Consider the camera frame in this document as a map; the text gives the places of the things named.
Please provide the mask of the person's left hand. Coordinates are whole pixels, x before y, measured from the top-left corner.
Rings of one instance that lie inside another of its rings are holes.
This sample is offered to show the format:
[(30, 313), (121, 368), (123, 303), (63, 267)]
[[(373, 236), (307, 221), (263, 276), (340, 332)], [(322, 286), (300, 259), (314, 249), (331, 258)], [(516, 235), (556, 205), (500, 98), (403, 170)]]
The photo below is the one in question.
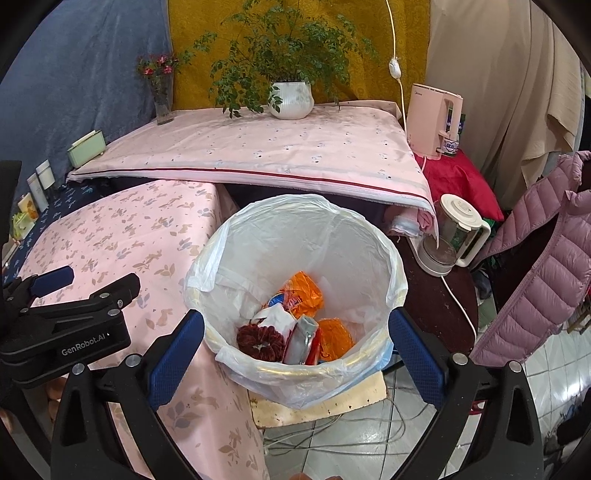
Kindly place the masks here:
[[(57, 412), (59, 409), (61, 397), (63, 395), (66, 380), (66, 377), (58, 377), (45, 384), (45, 393), (48, 400), (48, 415), (52, 423), (54, 423), (57, 418)], [(1, 410), (1, 420), (7, 431), (12, 434), (14, 430), (12, 417), (4, 409)]]

